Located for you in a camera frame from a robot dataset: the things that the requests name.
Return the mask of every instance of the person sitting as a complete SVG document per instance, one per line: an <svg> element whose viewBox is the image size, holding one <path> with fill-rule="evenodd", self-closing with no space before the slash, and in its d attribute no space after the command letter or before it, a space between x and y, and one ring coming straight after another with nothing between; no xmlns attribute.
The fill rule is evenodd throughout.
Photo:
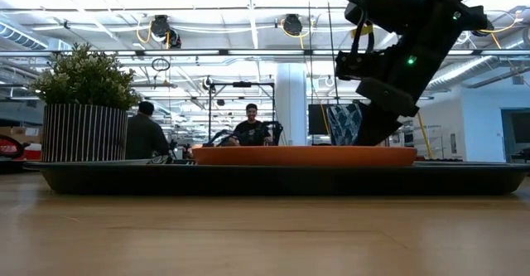
<svg viewBox="0 0 530 276"><path fill-rule="evenodd" d="M261 133L259 128L262 127L262 122L256 120L258 115L258 107L256 104L247 105L247 120L239 123L234 132L236 134L244 134L245 141L238 143L238 141L231 138L230 141L235 145L244 145L244 146L262 146L263 143L271 143L272 136L266 131Z"/></svg>
<svg viewBox="0 0 530 276"><path fill-rule="evenodd" d="M169 144L162 128L151 120L155 106L149 102L138 105L137 115L128 120L125 158L150 159L153 153L169 155Z"/></svg>

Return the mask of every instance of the wooden table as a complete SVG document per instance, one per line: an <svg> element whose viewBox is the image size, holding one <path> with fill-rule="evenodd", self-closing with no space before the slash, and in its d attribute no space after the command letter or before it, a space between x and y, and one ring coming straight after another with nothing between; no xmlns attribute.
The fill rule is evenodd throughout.
<svg viewBox="0 0 530 276"><path fill-rule="evenodd" d="M0 275L530 274L530 182L511 196L56 196L0 175Z"/></svg>

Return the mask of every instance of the green led light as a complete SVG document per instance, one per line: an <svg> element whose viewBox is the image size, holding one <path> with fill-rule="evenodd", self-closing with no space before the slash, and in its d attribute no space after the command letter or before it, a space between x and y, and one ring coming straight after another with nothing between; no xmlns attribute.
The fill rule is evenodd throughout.
<svg viewBox="0 0 530 276"><path fill-rule="evenodd" d="M417 58L415 56L409 56L407 60L407 64L414 65L414 63L416 62L416 59Z"/></svg>

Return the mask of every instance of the orange bowl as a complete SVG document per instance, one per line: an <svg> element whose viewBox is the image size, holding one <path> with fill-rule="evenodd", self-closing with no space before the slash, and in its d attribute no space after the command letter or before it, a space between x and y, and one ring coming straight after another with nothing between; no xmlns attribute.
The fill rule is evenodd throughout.
<svg viewBox="0 0 530 276"><path fill-rule="evenodd" d="M218 147L195 148L199 165L410 166L415 148L387 147Z"/></svg>

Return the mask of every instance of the striped planter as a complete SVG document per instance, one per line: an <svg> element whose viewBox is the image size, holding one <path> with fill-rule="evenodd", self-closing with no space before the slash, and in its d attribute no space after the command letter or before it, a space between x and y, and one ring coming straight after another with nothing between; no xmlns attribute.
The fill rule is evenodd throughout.
<svg viewBox="0 0 530 276"><path fill-rule="evenodd" d="M124 160L126 140L123 110L79 104L44 108L43 162Z"/></svg>

